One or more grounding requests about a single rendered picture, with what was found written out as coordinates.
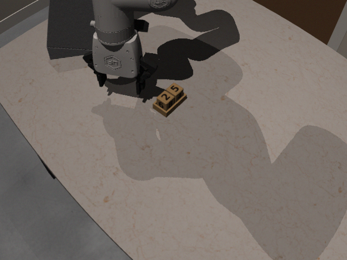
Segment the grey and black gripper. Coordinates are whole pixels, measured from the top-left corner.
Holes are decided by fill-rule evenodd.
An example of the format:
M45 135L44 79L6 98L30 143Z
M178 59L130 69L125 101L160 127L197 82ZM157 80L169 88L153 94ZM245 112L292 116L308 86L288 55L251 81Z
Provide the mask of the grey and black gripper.
M103 87L107 74L136 78L137 94L140 94L141 90L145 88L145 80L150 78L158 67L155 63L143 57L142 45L137 30L134 30L129 39L119 43L103 42L98 39L95 32L92 51L85 53L83 59L94 70L100 87Z

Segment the wooden tray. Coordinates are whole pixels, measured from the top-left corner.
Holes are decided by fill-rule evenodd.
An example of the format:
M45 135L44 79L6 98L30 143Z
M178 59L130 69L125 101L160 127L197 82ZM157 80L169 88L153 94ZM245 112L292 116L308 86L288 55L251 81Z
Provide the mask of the wooden tray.
M165 116L167 118L186 99L187 99L187 95L185 93L183 93L183 96L176 103L174 103L174 105L171 106L167 111L165 111L164 109L159 107L157 105L157 101L155 101L153 103L153 109L155 109L156 111L158 111L159 113L161 113L163 116Z

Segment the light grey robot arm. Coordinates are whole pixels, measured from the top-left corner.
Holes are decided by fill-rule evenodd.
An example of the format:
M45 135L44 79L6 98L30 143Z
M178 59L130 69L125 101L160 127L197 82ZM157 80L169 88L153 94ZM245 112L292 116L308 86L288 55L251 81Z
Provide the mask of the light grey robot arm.
M119 43L137 32L148 32L149 23L134 19L134 11L161 12L172 8L178 0L92 0L95 28L99 40ZM116 18L114 18L116 17Z

